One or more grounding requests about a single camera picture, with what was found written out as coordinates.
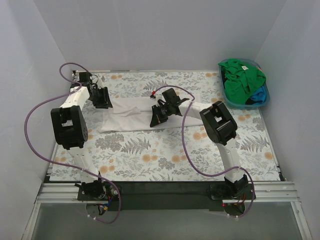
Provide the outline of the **white t-shirt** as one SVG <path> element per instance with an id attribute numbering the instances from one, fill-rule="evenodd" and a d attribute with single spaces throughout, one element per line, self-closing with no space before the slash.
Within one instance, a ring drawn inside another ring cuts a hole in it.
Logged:
<path id="1" fill-rule="evenodd" d="M 113 108 L 103 111 L 101 132 L 132 132 L 180 128 L 183 118 L 172 115 L 168 121 L 150 127 L 155 100 L 148 96 L 112 99 Z"/>

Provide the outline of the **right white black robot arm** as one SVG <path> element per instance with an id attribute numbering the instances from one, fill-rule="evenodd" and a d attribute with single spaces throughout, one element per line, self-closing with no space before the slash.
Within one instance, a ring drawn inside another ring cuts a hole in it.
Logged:
<path id="1" fill-rule="evenodd" d="M 240 157 L 236 149 L 236 136 L 238 125 L 231 113 L 222 101 L 215 103 L 200 103 L 191 98 L 181 99 L 172 86 L 158 96 L 153 91 L 150 98 L 155 100 L 151 107 L 152 117 L 150 127 L 156 127 L 168 121 L 172 115 L 182 117 L 181 140 L 182 147 L 191 167 L 200 175 L 213 178 L 223 175 L 226 186 L 226 198 L 237 199 L 244 197 L 245 190 L 249 184 L 249 174 L 241 167 Z M 221 156 L 224 171 L 216 174 L 201 172 L 193 164 L 188 155 L 185 143 L 185 122 L 186 118 L 201 120 L 209 139 L 217 146 Z"/>

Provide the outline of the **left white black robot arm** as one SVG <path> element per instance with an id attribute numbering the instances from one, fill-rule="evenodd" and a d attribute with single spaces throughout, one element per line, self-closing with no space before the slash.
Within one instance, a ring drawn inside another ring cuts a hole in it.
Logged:
<path id="1" fill-rule="evenodd" d="M 89 131 L 82 113 L 87 101 L 91 101 L 97 109 L 113 108 L 108 88 L 103 86 L 101 79 L 96 82 L 93 75 L 86 71 L 78 74 L 78 81 L 70 87 L 70 94 L 65 102 L 50 112 L 53 132 L 58 145 L 71 155 L 74 165 L 81 171 L 77 187 L 85 195 L 101 200 L 106 196 L 104 181 L 98 176 L 99 170 L 85 149 L 89 139 Z"/>

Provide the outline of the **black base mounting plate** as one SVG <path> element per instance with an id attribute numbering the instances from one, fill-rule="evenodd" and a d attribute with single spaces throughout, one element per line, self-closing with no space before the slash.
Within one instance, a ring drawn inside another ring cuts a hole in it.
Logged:
<path id="1" fill-rule="evenodd" d="M 200 210 L 222 212 L 224 201 L 235 203 L 240 213 L 245 201 L 256 195 L 251 183 L 233 186 L 226 181 L 116 181 L 76 183 L 78 201 L 97 202 L 108 211 Z"/>

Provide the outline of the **blue t-shirt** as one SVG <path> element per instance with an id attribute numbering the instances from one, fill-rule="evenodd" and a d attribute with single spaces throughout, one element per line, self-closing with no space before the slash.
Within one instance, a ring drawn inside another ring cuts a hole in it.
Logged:
<path id="1" fill-rule="evenodd" d="M 266 89 L 264 86 L 258 88 L 252 96 L 245 102 L 246 105 L 261 105 L 265 103 L 267 98 Z"/>

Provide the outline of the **aluminium frame rail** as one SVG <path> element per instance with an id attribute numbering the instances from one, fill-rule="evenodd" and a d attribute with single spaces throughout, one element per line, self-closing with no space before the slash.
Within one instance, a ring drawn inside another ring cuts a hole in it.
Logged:
<path id="1" fill-rule="evenodd" d="M 260 181 L 255 186 L 255 202 L 299 202 L 300 197 L 291 181 Z M 74 183 L 44 183 L 36 197 L 38 203 L 94 203 L 94 200 L 78 200 L 79 189 Z"/>

